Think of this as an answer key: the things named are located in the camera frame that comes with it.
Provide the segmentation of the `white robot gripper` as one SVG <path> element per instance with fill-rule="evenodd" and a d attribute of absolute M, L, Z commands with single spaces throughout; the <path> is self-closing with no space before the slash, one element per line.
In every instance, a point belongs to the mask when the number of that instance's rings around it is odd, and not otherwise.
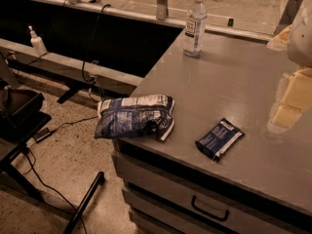
<path fill-rule="evenodd" d="M 269 113 L 267 130 L 282 134 L 291 129 L 312 106 L 312 7 L 305 7 L 292 25 L 274 36 L 266 47 L 288 50 L 289 59 L 301 66 L 293 74 L 284 73 Z"/>

